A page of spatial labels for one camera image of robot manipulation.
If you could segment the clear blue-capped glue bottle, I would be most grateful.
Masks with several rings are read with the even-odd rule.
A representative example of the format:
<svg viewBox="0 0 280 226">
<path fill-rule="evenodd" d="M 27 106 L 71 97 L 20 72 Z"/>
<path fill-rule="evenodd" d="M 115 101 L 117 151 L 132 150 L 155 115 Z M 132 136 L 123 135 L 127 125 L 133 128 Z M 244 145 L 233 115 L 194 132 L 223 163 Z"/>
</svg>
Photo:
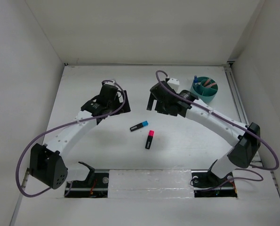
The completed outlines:
<svg viewBox="0 0 280 226">
<path fill-rule="evenodd" d="M 196 89 L 197 87 L 199 87 L 199 81 L 198 81 L 198 77 L 197 75 L 194 76 L 193 79 L 193 87 Z"/>
</svg>

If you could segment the blue black highlighter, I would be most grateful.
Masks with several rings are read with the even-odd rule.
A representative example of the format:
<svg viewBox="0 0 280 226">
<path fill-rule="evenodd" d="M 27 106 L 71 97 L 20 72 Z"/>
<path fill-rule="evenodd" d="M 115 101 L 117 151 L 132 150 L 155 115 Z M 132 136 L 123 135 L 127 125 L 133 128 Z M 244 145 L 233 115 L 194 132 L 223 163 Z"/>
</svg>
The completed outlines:
<svg viewBox="0 0 280 226">
<path fill-rule="evenodd" d="M 148 126 L 148 124 L 149 124 L 148 121 L 144 121 L 144 122 L 141 122 L 137 125 L 134 125 L 134 126 L 130 127 L 129 129 L 130 129 L 131 132 L 133 132 L 133 131 L 136 131 L 138 129 L 141 129 L 143 127 Z"/>
</svg>

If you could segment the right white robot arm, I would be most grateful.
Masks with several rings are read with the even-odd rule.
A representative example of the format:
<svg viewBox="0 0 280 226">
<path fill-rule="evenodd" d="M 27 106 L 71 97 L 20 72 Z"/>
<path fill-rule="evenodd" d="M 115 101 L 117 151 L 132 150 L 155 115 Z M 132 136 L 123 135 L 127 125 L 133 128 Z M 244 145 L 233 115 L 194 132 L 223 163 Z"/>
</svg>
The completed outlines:
<svg viewBox="0 0 280 226">
<path fill-rule="evenodd" d="M 166 81 L 155 84 L 150 89 L 147 109 L 158 113 L 182 116 L 195 121 L 223 138 L 231 149 L 220 159 L 215 160 L 210 168 L 193 179 L 197 188 L 211 188 L 222 184 L 234 170 L 247 169 L 260 147 L 256 135 L 260 128 L 256 124 L 247 126 L 214 111 L 197 95 L 187 90 L 176 93 Z"/>
</svg>

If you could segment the orange pen with white grip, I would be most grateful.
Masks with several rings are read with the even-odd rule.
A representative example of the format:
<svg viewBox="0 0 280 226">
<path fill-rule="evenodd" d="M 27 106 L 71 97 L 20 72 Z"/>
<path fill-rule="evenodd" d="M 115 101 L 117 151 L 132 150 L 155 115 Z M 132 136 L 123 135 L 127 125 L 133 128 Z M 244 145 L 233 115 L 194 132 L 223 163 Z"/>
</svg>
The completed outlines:
<svg viewBox="0 0 280 226">
<path fill-rule="evenodd" d="M 208 79 L 208 80 L 206 80 L 206 82 L 204 83 L 204 87 L 205 87 L 205 88 L 210 88 L 210 87 L 212 87 L 212 86 L 214 86 L 214 85 L 216 85 L 216 84 L 217 84 L 216 82 L 212 82 L 211 79 Z"/>
</svg>

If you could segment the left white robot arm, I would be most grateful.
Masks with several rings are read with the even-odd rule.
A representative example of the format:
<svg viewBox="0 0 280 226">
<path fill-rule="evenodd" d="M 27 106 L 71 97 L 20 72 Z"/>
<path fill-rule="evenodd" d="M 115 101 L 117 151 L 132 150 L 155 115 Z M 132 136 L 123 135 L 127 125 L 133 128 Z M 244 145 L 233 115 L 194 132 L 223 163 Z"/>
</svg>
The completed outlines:
<svg viewBox="0 0 280 226">
<path fill-rule="evenodd" d="M 80 108 L 72 125 L 66 125 L 46 144 L 31 148 L 31 175 L 49 188 L 58 189 L 69 173 L 64 159 L 79 140 L 107 117 L 130 111 L 127 91 L 105 82 L 100 93 Z"/>
</svg>

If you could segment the teal round divided organizer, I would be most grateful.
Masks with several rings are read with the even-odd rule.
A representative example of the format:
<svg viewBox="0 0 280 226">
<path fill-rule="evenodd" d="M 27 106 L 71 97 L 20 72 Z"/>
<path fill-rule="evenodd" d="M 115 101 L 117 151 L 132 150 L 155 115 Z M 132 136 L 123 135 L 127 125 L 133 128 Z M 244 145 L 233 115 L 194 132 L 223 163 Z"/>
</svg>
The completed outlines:
<svg viewBox="0 0 280 226">
<path fill-rule="evenodd" d="M 198 77 L 199 81 L 199 87 L 196 89 L 193 87 L 193 82 L 191 85 L 190 92 L 196 95 L 199 99 L 201 99 L 204 103 L 209 104 L 214 97 L 216 96 L 218 92 L 218 85 L 214 85 L 210 88 L 205 88 L 204 83 L 206 80 L 211 79 L 212 82 L 215 82 L 212 78 L 210 77 Z"/>
</svg>

